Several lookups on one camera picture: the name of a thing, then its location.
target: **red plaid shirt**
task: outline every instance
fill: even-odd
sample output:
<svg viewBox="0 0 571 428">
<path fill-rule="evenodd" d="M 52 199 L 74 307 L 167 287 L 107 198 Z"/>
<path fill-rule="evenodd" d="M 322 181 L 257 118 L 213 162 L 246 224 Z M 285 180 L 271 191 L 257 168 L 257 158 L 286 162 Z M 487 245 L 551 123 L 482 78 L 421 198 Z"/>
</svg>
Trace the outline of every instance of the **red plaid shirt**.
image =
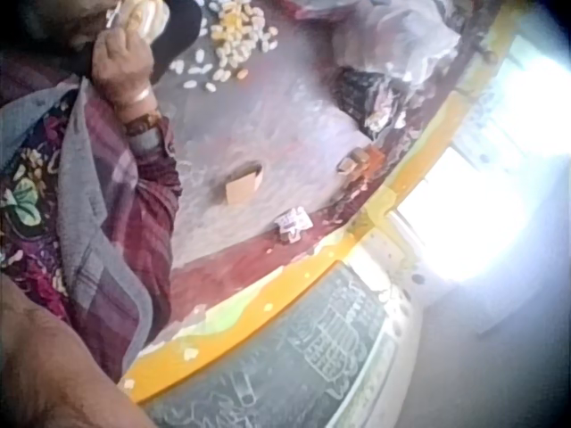
<svg viewBox="0 0 571 428">
<path fill-rule="evenodd" d="M 21 54 L 0 56 L 0 108 L 38 90 L 56 86 L 69 73 L 46 66 Z M 136 157 L 128 146 L 113 108 L 96 95 L 85 106 L 87 130 L 96 173 L 108 212 L 103 232 L 149 292 L 153 321 L 151 341 L 170 319 L 170 238 L 181 185 L 176 162 L 169 156 L 173 144 L 169 121 L 160 124 L 163 144 Z M 121 361 L 135 330 L 132 307 L 103 275 L 95 284 L 94 303 L 81 314 L 76 331 L 97 363 L 115 381 L 122 375 Z M 70 301 L 70 312 L 74 312 Z M 75 328 L 73 317 L 71 324 Z"/>
</svg>

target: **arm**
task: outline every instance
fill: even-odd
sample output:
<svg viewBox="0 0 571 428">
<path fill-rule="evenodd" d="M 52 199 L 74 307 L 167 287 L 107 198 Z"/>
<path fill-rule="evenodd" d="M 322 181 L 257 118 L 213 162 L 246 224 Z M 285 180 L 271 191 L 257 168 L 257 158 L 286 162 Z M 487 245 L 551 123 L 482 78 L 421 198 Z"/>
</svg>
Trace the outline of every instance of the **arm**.
<svg viewBox="0 0 571 428">
<path fill-rule="evenodd" d="M 81 339 L 0 275 L 2 418 L 37 428 L 153 428 Z"/>
<path fill-rule="evenodd" d="M 152 340 L 170 318 L 170 238 L 181 193 L 172 133 L 151 89 L 151 48 L 137 33 L 102 33 L 95 41 L 93 67 L 95 86 L 125 125 L 137 161 L 137 186 L 135 192 L 126 192 L 126 212 L 112 240 L 151 294 Z"/>
<path fill-rule="evenodd" d="M 153 300 L 149 341 L 170 319 L 170 239 L 181 184 L 176 161 L 164 148 L 169 144 L 172 144 L 172 133 L 167 119 L 161 119 L 158 128 L 132 137 L 130 141 L 139 179 L 128 214 L 128 224 L 139 227 L 127 231 L 123 256 Z"/>
</svg>

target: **finger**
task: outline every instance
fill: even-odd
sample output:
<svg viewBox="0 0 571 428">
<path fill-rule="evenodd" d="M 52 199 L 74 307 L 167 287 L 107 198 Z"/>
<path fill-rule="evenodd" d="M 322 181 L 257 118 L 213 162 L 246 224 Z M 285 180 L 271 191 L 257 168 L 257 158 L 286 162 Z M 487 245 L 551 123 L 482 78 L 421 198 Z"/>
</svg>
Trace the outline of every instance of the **finger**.
<svg viewBox="0 0 571 428">
<path fill-rule="evenodd" d="M 105 43 L 105 39 L 107 38 L 106 33 L 107 31 L 99 33 L 93 46 L 93 64 L 96 67 L 104 63 L 105 60 L 109 57 L 107 54 L 107 45 Z"/>
<path fill-rule="evenodd" d="M 121 28 L 111 29 L 105 38 L 107 53 L 110 58 L 119 58 L 127 54 L 127 37 Z"/>
<path fill-rule="evenodd" d="M 135 49 L 141 46 L 143 39 L 139 36 L 139 33 L 133 29 L 127 30 L 127 50 L 133 52 Z"/>
<path fill-rule="evenodd" d="M 127 31 L 127 49 L 130 54 L 135 54 L 142 63 L 153 65 L 153 51 L 136 31 Z"/>
</svg>

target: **chalkboard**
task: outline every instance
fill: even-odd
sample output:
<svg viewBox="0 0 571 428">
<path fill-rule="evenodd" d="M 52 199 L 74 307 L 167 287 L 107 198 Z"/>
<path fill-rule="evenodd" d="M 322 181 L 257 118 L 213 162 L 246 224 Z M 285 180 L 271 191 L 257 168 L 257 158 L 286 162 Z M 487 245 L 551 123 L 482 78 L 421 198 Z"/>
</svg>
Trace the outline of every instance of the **chalkboard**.
<svg viewBox="0 0 571 428">
<path fill-rule="evenodd" d="M 378 297 L 338 263 L 263 331 L 146 411 L 161 428 L 324 427 L 385 318 Z"/>
</svg>

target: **bracelet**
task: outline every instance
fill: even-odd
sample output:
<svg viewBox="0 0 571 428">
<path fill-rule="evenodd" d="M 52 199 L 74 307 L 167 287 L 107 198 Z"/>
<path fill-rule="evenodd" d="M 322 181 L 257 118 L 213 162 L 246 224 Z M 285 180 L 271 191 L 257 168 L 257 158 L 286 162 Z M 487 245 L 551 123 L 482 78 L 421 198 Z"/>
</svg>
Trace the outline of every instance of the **bracelet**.
<svg viewBox="0 0 571 428">
<path fill-rule="evenodd" d="M 137 95 L 135 98 L 133 98 L 130 102 L 116 104 L 116 106 L 122 109 L 125 107 L 129 107 L 133 104 L 137 104 L 137 103 L 143 101 L 147 96 L 149 96 L 151 94 L 152 90 L 153 89 L 150 86 L 147 86 L 143 91 L 141 91 L 141 93 L 139 95 Z"/>
</svg>

